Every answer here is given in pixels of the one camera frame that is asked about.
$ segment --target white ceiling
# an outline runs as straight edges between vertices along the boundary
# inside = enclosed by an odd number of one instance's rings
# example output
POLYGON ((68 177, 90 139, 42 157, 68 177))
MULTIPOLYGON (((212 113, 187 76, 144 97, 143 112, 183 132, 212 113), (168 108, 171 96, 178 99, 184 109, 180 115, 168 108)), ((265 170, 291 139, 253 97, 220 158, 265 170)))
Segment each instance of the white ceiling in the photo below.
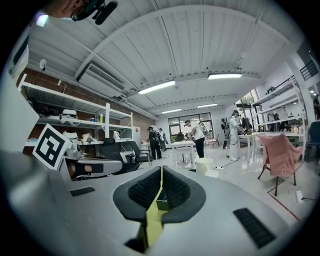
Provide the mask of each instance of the white ceiling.
POLYGON ((129 102, 154 115, 212 102, 221 109, 256 87, 264 68, 284 46, 296 50, 303 38, 268 0, 118 2, 100 26, 90 18, 50 18, 43 28, 33 26, 29 67, 35 69, 46 59, 47 72, 69 82, 95 62, 122 81, 129 102), (207 76, 234 67, 247 76, 194 79, 195 74, 207 76), (175 78, 183 82, 146 95, 130 91, 175 78))

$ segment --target floor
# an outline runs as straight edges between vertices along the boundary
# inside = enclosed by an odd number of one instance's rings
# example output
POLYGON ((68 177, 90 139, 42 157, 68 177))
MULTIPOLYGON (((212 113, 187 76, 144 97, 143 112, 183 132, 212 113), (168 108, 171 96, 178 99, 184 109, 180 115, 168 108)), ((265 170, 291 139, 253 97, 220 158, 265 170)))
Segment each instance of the floor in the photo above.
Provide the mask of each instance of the floor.
MULTIPOLYGON (((274 209, 290 226, 294 223, 306 218, 313 208, 314 200, 305 199, 302 203, 298 203, 296 191, 301 191, 303 197, 310 199, 317 199, 319 196, 320 188, 320 168, 316 168, 314 162, 298 162, 296 171, 296 186, 294 186, 294 178, 279 178, 277 196, 274 196, 276 177, 270 175, 270 172, 265 171, 260 180, 257 179, 262 171, 262 151, 258 149, 256 154, 251 154, 250 161, 247 162, 247 147, 239 149, 238 157, 240 159, 236 162, 231 162, 227 158, 227 150, 215 147, 211 148, 209 145, 204 151, 205 157, 213 159, 213 166, 228 166, 224 170, 215 169, 219 177, 218 179, 226 180, 241 187, 245 191, 255 196, 260 201, 264 202, 272 209, 274 209)), ((153 166, 167 165, 174 166, 172 157, 172 150, 168 149, 162 152, 163 159, 153 161, 153 166)), ((195 164, 191 163, 190 154, 184 153, 184 162, 182 161, 182 154, 179 156, 179 168, 195 169, 195 164)), ((141 164, 141 168, 148 167, 148 163, 141 164)), ((156 212, 156 204, 150 209, 154 212, 156 219, 159 221, 162 212, 156 212)))

